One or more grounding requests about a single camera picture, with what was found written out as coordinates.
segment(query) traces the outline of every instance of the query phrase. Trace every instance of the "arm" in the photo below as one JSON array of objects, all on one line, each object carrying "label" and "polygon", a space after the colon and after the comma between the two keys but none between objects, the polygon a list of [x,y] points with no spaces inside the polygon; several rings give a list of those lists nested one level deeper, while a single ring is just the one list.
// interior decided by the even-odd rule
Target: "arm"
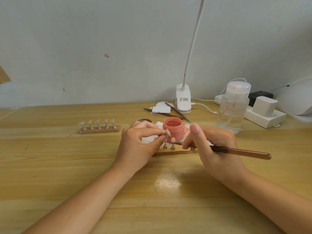
[{"label": "arm", "polygon": [[[149,144],[141,142],[142,137],[151,135],[159,136]],[[146,121],[123,129],[112,166],[23,233],[89,233],[117,192],[148,162],[166,138],[165,130]]]},{"label": "arm", "polygon": [[234,134],[225,129],[191,125],[183,148],[194,141],[204,167],[216,179],[254,205],[286,233],[312,233],[312,201],[249,171],[239,156],[217,154],[217,146],[237,148]]}]

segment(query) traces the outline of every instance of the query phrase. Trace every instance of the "hand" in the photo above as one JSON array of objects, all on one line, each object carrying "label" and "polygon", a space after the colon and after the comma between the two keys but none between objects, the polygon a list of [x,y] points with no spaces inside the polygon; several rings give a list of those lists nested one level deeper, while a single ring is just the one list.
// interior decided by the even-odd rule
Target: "hand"
[{"label": "hand", "polygon": [[197,124],[192,124],[190,131],[182,142],[182,147],[187,149],[188,145],[194,142],[205,169],[213,177],[227,186],[240,182],[244,178],[248,170],[240,156],[215,153],[207,143],[209,140],[213,145],[236,149],[237,143],[232,131],[215,126],[198,126]]},{"label": "hand", "polygon": [[[142,143],[142,137],[152,135],[158,135],[158,137],[148,144]],[[122,130],[117,156],[112,167],[117,167],[131,176],[134,175],[148,162],[167,137],[166,131],[159,129],[153,123],[134,122],[130,127]]]}]

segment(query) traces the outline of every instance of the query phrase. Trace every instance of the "table surface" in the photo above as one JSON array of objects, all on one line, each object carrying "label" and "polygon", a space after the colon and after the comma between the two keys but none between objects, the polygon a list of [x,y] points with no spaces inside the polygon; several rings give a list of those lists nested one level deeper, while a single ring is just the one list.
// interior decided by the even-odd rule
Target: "table surface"
[{"label": "table surface", "polygon": [[[0,110],[0,233],[20,233],[88,184],[113,162],[121,133],[80,135],[78,122],[115,119],[127,126],[150,118],[155,102],[39,106]],[[205,102],[213,111],[218,105]],[[215,125],[195,105],[188,117]],[[259,175],[312,198],[312,124],[291,117],[264,129],[244,119],[239,148]],[[205,173],[197,154],[152,157],[120,190],[92,233],[283,233],[252,205]]]}]

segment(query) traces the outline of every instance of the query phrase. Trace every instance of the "bottle cap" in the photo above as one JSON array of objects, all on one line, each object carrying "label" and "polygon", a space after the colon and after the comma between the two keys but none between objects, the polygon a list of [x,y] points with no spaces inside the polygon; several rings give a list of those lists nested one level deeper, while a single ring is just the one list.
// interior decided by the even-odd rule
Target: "bottle cap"
[{"label": "bottle cap", "polygon": [[243,81],[232,81],[228,83],[225,97],[231,101],[244,102],[247,100],[251,84]]}]

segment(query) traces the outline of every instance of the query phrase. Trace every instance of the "pink jar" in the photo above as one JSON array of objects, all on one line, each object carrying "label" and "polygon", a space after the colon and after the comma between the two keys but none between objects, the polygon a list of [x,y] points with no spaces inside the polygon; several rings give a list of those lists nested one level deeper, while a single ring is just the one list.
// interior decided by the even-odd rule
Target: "pink jar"
[{"label": "pink jar", "polygon": [[167,142],[171,143],[171,138],[174,137],[176,142],[183,138],[184,125],[182,120],[176,117],[169,117],[163,121],[163,129],[168,129],[171,136],[168,137]]}]

